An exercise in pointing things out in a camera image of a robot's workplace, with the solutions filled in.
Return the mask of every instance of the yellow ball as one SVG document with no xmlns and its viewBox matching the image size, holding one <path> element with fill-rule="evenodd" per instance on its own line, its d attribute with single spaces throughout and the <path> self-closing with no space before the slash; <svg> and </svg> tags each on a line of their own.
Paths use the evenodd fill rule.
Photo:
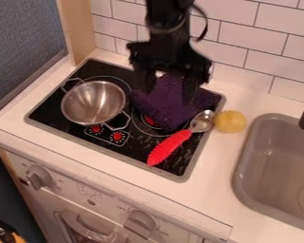
<svg viewBox="0 0 304 243">
<path fill-rule="evenodd" d="M 238 111 L 228 110 L 217 114 L 215 127 L 223 133 L 236 133 L 247 126 L 247 119 Z"/>
</svg>

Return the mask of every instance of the red burner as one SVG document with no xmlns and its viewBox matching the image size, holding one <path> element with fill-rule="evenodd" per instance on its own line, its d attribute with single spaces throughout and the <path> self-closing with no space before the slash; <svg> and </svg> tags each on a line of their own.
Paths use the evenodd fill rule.
<svg viewBox="0 0 304 243">
<path fill-rule="evenodd" d="M 121 132 L 115 132 L 112 135 L 112 139 L 117 141 L 117 140 L 121 140 L 123 138 L 123 134 Z"/>
<path fill-rule="evenodd" d="M 156 123 L 151 118 L 149 118 L 148 116 L 144 115 L 143 118 L 144 118 L 145 122 L 148 123 L 149 125 L 152 125 L 152 126 L 156 125 Z"/>
<path fill-rule="evenodd" d="M 91 127 L 91 129 L 92 129 L 92 132 L 99 133 L 102 131 L 103 128 L 100 125 L 97 125 L 97 126 Z"/>
</svg>

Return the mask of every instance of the tile wall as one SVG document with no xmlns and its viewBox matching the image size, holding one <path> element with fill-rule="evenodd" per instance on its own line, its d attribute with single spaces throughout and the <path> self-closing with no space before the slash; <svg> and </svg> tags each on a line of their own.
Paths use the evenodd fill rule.
<svg viewBox="0 0 304 243">
<path fill-rule="evenodd" d="M 91 0 L 96 45 L 128 55 L 148 39 L 144 0 Z M 215 63 L 214 78 L 304 102 L 304 0 L 196 0 L 209 31 L 193 47 Z M 191 35 L 205 20 L 192 12 Z"/>
</svg>

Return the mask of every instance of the spoon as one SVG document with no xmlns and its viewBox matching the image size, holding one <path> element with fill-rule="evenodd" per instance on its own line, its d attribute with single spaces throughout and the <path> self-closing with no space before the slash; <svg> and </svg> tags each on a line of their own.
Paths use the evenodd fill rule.
<svg viewBox="0 0 304 243">
<path fill-rule="evenodd" d="M 179 146 L 189 140 L 193 133 L 207 132 L 213 127 L 215 113 L 204 110 L 189 123 L 189 128 L 181 130 L 159 143 L 149 154 L 147 165 L 155 166 L 167 159 Z"/>
</svg>

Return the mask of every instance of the sink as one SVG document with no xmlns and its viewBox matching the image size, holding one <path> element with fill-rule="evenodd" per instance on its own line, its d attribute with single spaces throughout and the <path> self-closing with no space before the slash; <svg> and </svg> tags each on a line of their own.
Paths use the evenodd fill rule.
<svg viewBox="0 0 304 243">
<path fill-rule="evenodd" d="M 245 206 L 304 230 L 304 131 L 298 119 L 255 119 L 232 185 Z"/>
</svg>

